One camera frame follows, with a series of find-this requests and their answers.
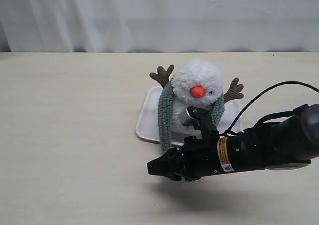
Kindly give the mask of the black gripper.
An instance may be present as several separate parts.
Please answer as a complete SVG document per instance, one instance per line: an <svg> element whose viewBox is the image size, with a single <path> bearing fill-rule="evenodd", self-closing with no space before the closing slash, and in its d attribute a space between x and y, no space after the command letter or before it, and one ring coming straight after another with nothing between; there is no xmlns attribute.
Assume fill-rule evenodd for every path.
<svg viewBox="0 0 319 225"><path fill-rule="evenodd" d="M175 182L198 181L202 177L222 175L217 142L220 138L187 138L179 149L166 151L147 163L149 175L167 177Z"/></svg>

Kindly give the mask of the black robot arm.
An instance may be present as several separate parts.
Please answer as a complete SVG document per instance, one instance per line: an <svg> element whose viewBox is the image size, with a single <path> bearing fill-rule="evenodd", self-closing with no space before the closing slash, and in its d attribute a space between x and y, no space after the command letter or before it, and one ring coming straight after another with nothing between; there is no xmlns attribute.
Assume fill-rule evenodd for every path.
<svg viewBox="0 0 319 225"><path fill-rule="evenodd" d="M168 149L149 161L148 173L172 181L256 170L306 167L319 155L319 106L302 105L269 114L243 132L222 136L205 109L189 107L202 137L189 136L180 148Z"/></svg>

